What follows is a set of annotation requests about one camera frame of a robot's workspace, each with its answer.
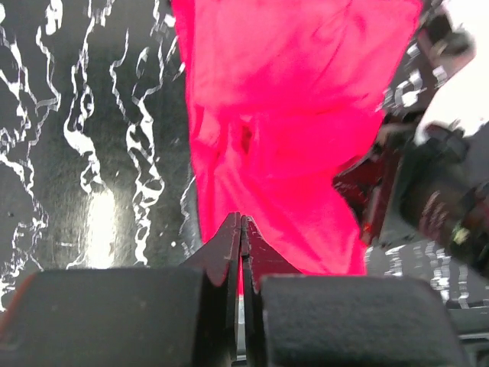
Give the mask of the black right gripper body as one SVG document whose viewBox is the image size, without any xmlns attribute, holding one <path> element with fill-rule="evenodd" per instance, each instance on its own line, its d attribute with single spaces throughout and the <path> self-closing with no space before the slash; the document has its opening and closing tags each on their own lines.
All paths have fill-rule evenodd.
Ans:
<svg viewBox="0 0 489 367">
<path fill-rule="evenodd" d="M 488 266 L 488 184 L 471 184 L 463 164 L 471 142 L 461 128 L 426 126 L 417 145 L 412 124 L 383 127 L 362 161 L 333 187 L 357 215 L 361 239 L 378 245 L 395 216 L 471 268 Z"/>
</svg>

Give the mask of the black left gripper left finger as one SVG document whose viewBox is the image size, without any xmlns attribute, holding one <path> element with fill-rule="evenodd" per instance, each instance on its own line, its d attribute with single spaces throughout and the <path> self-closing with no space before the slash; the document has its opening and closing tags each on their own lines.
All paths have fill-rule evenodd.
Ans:
<svg viewBox="0 0 489 367">
<path fill-rule="evenodd" d="M 52 270 L 17 289 L 3 366 L 230 366 L 237 356 L 241 217 L 181 265 Z"/>
</svg>

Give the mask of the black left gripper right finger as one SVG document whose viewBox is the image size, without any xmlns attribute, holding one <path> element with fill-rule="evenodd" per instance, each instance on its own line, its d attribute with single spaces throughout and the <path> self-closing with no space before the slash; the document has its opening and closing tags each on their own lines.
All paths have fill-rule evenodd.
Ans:
<svg viewBox="0 0 489 367">
<path fill-rule="evenodd" d="M 413 278 L 300 274 L 241 221 L 250 366 L 463 366 L 441 297 Z"/>
</svg>

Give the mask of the crimson red t shirt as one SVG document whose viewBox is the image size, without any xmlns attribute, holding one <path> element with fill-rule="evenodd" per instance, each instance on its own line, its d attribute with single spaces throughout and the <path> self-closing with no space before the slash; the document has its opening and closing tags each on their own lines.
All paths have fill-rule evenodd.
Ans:
<svg viewBox="0 0 489 367">
<path fill-rule="evenodd" d="M 307 275 L 366 272 L 333 178 L 365 156 L 420 1 L 175 1 L 204 242 L 229 213 Z"/>
</svg>

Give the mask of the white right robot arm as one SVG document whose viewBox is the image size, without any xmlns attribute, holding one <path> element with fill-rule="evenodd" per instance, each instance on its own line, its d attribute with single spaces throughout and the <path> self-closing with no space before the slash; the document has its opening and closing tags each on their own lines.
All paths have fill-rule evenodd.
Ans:
<svg viewBox="0 0 489 367">
<path fill-rule="evenodd" d="M 437 242 L 488 274 L 488 182 L 466 167 L 488 122 L 488 3 L 429 1 L 410 57 L 432 67 L 433 96 L 417 70 L 386 95 L 387 115 L 368 155 L 334 180 L 353 209 L 361 239 L 378 245 L 386 218 Z"/>
</svg>

